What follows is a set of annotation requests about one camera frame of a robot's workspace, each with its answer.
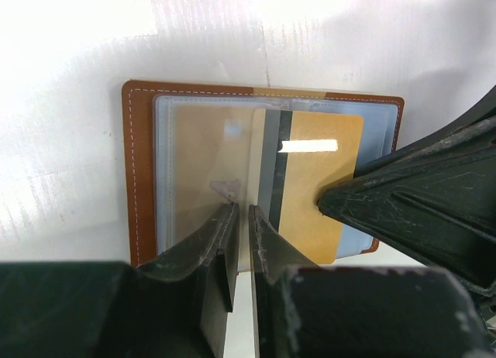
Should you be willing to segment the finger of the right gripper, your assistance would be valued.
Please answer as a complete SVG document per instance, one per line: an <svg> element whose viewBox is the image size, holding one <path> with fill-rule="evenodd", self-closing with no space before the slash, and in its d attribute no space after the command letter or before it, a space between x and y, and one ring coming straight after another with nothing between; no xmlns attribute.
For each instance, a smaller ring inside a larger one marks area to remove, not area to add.
<svg viewBox="0 0 496 358"><path fill-rule="evenodd" d="M322 193L319 211L495 293L495 118Z"/></svg>

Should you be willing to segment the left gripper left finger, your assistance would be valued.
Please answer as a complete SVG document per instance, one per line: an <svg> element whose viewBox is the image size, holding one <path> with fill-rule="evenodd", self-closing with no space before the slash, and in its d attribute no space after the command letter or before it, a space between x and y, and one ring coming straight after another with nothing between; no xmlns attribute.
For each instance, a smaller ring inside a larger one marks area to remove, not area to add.
<svg viewBox="0 0 496 358"><path fill-rule="evenodd" d="M239 207L139 267L1 265L3 357L221 357L233 309Z"/></svg>

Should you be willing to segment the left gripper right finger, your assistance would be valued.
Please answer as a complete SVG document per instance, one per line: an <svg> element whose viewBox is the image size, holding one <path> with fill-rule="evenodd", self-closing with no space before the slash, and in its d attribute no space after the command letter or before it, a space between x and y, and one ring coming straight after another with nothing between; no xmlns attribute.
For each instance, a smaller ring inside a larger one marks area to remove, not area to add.
<svg viewBox="0 0 496 358"><path fill-rule="evenodd" d="M321 267L258 206L247 216L258 357L493 357L468 291L447 270Z"/></svg>

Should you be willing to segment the gold card with grey stripe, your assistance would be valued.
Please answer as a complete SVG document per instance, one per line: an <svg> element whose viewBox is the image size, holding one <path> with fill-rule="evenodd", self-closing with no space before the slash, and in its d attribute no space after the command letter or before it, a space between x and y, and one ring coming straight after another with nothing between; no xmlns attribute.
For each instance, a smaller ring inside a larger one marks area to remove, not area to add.
<svg viewBox="0 0 496 358"><path fill-rule="evenodd" d="M253 112L246 204L317 264L337 257L343 224L317 208L329 186L355 171L360 115L258 108Z"/></svg>

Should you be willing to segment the brown leather card holder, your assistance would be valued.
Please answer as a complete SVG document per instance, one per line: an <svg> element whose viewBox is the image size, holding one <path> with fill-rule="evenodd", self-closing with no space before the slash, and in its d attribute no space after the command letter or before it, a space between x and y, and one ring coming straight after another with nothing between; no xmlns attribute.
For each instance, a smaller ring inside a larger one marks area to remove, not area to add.
<svg viewBox="0 0 496 358"><path fill-rule="evenodd" d="M205 97L276 98L323 100L344 105L379 104L380 114L388 115L385 144L379 147L382 157L396 150L398 131L405 101L397 96L339 93L293 88L261 88L220 84L129 80L122 86L122 124L126 165L126 190L129 217L129 248L135 267L152 260L160 251L155 236L155 198L153 196L153 100L159 95Z"/></svg>

